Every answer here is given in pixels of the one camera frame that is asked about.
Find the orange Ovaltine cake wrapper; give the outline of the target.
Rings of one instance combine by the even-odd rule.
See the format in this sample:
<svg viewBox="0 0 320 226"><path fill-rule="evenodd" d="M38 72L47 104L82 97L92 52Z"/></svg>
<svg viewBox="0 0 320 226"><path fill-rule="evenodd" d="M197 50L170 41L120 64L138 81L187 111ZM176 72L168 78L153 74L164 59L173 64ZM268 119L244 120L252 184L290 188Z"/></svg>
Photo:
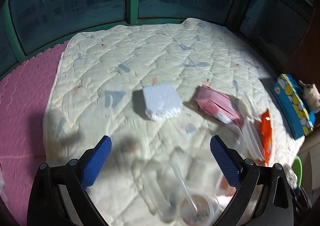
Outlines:
<svg viewBox="0 0 320 226"><path fill-rule="evenodd" d="M265 164L268 165L272 154L272 126L269 109L261 115L260 134Z"/></svg>

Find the round cup with printed lid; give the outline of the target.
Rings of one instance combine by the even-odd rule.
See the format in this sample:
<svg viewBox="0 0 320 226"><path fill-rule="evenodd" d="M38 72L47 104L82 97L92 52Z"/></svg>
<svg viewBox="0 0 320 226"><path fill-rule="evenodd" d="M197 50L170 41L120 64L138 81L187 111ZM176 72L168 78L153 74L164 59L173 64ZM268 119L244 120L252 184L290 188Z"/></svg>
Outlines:
<svg viewBox="0 0 320 226"><path fill-rule="evenodd" d="M189 226L212 224L214 210L211 201L200 194L191 195L191 199L191 203L186 198L180 203L179 215L182 223Z"/></svg>

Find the white foam block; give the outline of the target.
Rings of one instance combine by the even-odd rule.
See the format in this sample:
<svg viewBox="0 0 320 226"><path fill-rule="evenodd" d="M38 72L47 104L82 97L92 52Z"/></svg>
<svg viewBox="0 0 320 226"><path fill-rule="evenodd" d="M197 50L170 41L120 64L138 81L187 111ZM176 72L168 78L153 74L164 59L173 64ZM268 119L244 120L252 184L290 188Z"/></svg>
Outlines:
<svg viewBox="0 0 320 226"><path fill-rule="evenodd" d="M164 121L181 113L182 99L171 84L146 86L142 91L149 119Z"/></svg>

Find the clear rectangular plastic container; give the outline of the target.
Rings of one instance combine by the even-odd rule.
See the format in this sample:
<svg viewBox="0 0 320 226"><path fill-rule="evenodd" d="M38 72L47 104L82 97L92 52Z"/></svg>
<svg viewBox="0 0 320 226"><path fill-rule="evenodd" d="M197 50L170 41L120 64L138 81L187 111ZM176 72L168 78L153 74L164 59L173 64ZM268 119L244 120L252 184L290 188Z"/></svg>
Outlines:
<svg viewBox="0 0 320 226"><path fill-rule="evenodd" d="M245 117L243 126L241 128L236 128L238 129L240 140L245 143L251 157L255 160L264 162L265 156L263 153L263 145L251 119L249 117Z"/></svg>

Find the pink snack packet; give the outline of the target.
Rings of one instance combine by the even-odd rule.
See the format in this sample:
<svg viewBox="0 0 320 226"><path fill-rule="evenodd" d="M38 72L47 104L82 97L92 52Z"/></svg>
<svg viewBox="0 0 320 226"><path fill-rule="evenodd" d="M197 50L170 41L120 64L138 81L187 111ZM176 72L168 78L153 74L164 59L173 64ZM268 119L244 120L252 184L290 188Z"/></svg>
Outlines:
<svg viewBox="0 0 320 226"><path fill-rule="evenodd" d="M244 125L243 116L233 108L230 96L202 85L196 94L195 101L199 108L212 118L238 128Z"/></svg>

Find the clear plastic cup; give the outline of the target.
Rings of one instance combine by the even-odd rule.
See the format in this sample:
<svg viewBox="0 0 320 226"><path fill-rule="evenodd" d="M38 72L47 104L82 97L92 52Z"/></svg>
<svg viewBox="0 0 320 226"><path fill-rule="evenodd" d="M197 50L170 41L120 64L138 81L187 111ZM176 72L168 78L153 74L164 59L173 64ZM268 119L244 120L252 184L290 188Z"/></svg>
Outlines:
<svg viewBox="0 0 320 226"><path fill-rule="evenodd" d="M178 182L168 164L153 163L142 172L143 188L160 219L169 223L176 219Z"/></svg>

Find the green plastic mesh basket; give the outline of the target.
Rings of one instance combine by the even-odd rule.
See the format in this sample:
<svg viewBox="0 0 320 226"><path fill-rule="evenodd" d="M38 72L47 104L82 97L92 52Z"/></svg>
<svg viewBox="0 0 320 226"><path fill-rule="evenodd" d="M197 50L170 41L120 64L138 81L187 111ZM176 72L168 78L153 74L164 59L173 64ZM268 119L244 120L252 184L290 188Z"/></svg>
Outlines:
<svg viewBox="0 0 320 226"><path fill-rule="evenodd" d="M302 177L303 177L303 165L299 156L295 157L292 164L292 169L297 176L297 185L300 187L302 183Z"/></svg>

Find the blue yellow tissue box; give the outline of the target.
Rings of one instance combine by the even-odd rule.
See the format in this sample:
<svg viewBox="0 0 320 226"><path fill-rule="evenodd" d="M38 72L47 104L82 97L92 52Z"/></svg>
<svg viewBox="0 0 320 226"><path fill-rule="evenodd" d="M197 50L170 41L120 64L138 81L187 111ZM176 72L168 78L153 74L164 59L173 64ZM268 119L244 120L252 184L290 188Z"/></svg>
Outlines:
<svg viewBox="0 0 320 226"><path fill-rule="evenodd" d="M313 131L316 117L303 99L302 86L290 74L281 74L271 92L287 119L293 138L308 136Z"/></svg>

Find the cream quilted bed cover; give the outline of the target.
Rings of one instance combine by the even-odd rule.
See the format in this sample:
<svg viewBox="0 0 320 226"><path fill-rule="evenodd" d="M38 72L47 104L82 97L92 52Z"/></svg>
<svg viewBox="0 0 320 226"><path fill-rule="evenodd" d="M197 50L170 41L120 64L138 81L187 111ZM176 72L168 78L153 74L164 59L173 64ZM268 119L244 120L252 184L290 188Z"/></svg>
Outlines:
<svg viewBox="0 0 320 226"><path fill-rule="evenodd" d="M109 225L163 225L147 194L152 181L174 181L176 162L192 187L213 195L215 134L249 157L243 123L269 111L270 162L293 163L305 138L293 137L271 93L274 81L242 39L198 19L76 34L44 113L47 163L64 165L109 136L111 154L87 189L95 207Z"/></svg>

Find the pink foam floor mat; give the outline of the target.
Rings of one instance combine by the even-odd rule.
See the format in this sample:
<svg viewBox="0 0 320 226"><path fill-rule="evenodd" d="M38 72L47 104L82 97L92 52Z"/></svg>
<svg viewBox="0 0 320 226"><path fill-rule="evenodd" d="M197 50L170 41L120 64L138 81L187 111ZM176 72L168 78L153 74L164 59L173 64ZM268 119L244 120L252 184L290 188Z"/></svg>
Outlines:
<svg viewBox="0 0 320 226"><path fill-rule="evenodd" d="M19 225L27 223L31 186L46 159L43 115L66 46L37 54L1 80L1 197Z"/></svg>

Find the small plush toy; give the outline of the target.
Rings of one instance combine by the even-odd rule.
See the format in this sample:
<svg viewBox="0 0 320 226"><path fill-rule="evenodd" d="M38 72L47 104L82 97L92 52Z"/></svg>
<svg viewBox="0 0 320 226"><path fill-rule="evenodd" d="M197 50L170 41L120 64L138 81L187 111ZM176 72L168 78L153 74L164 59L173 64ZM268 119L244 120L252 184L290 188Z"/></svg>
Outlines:
<svg viewBox="0 0 320 226"><path fill-rule="evenodd" d="M298 81L303 88L303 97L308 108L313 113L318 113L320 109L320 93L315 84L305 84L301 80Z"/></svg>

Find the green window frame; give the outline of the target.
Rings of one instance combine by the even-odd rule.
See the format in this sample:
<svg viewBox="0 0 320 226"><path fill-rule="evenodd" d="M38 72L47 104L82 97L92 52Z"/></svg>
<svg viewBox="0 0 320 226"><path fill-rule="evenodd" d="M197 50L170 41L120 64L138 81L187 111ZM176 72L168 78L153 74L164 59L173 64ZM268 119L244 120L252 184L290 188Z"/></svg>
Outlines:
<svg viewBox="0 0 320 226"><path fill-rule="evenodd" d="M1 0L1 76L78 32L177 23L185 0Z"/></svg>

